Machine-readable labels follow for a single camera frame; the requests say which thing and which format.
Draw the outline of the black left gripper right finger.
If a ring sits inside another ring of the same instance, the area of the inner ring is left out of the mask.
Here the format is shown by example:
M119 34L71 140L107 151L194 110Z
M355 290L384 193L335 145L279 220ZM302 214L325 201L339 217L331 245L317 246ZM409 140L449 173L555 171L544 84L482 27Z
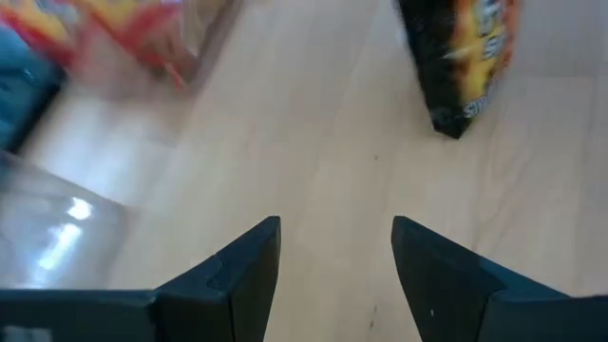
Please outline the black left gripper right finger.
M608 295L563 294L407 217L391 247L423 342L608 342Z

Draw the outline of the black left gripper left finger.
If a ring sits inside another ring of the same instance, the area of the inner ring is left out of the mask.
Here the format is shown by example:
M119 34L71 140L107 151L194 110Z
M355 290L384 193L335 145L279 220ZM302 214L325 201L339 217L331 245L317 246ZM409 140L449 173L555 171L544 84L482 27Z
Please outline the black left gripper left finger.
M281 221L149 290L0 290L0 342L263 342Z

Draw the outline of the black Maruchan fire noodle packet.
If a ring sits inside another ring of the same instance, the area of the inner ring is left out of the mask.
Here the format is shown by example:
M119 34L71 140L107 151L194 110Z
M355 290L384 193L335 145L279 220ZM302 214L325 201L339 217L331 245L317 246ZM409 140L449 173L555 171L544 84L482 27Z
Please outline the black Maruchan fire noodle packet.
M459 139L507 70L523 0L394 0L435 131Z

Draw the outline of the clear plastic bin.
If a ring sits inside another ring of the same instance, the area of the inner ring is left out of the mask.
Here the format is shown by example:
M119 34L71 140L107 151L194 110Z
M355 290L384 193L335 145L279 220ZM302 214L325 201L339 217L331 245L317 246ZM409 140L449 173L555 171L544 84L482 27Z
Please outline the clear plastic bin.
M119 203L0 151L0 289L102 289L127 234Z
M196 63L186 76L186 85L144 66L124 51L102 29L87 26L87 15L78 11L74 25L74 57L61 66L72 83L86 92L114 99L144 99L181 95L201 86L231 25L231 17L241 0L182 0L183 37L195 54Z

